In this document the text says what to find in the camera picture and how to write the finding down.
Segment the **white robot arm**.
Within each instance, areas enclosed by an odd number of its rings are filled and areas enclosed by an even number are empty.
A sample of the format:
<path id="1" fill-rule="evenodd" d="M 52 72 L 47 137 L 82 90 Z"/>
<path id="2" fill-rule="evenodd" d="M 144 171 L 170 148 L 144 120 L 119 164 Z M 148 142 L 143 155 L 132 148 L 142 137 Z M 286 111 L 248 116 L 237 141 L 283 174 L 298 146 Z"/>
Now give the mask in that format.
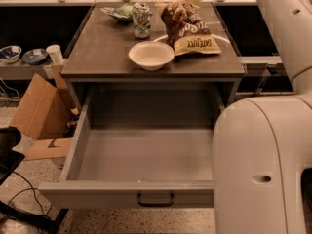
<path id="1" fill-rule="evenodd" d="M 256 2 L 293 93 L 241 99 L 218 117 L 212 139 L 216 233 L 306 234 L 301 176 L 312 165 L 311 4 Z"/>

